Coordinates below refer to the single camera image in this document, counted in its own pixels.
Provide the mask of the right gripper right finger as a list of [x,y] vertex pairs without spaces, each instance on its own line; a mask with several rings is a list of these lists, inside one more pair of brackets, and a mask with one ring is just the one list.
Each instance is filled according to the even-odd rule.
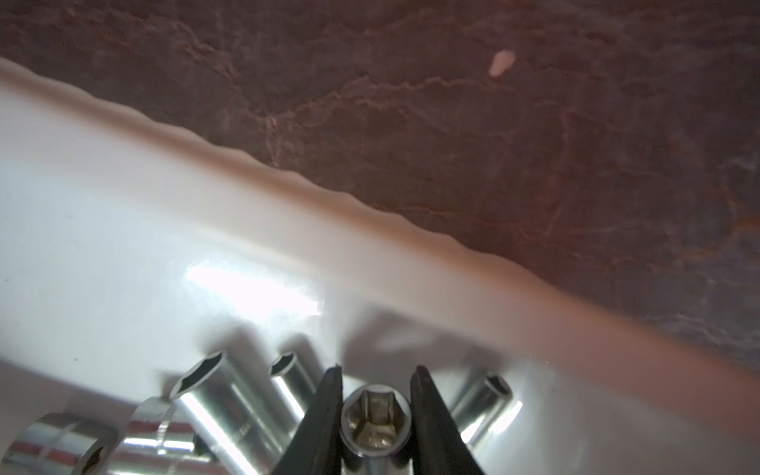
[[410,390],[416,447],[412,456],[414,473],[483,475],[425,366],[416,368]]

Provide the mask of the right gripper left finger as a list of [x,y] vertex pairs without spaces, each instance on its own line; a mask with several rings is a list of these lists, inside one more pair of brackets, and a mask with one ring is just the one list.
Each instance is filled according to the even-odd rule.
[[339,475],[342,473],[340,419],[344,407],[342,368],[333,366],[322,377],[314,402],[300,423],[273,475]]

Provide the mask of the white plastic storage box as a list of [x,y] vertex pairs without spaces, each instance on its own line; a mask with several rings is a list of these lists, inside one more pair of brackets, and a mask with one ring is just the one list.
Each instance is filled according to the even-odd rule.
[[124,439],[225,350],[296,352],[344,400],[425,366],[450,410],[500,374],[524,403],[467,448],[484,474],[755,474],[759,380],[573,298],[516,263],[237,150],[1,63],[1,459],[67,413]]

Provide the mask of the large wide chrome socket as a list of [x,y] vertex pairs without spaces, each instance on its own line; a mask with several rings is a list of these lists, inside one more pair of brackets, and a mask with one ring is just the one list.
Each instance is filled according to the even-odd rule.
[[1,459],[3,474],[97,474],[118,431],[67,413],[50,413],[24,429]]

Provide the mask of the long chrome socket in box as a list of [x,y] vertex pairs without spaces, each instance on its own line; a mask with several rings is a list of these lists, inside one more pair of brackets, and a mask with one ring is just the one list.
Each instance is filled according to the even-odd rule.
[[224,475],[228,471],[193,429],[184,411],[168,399],[154,397],[134,411],[105,472]]

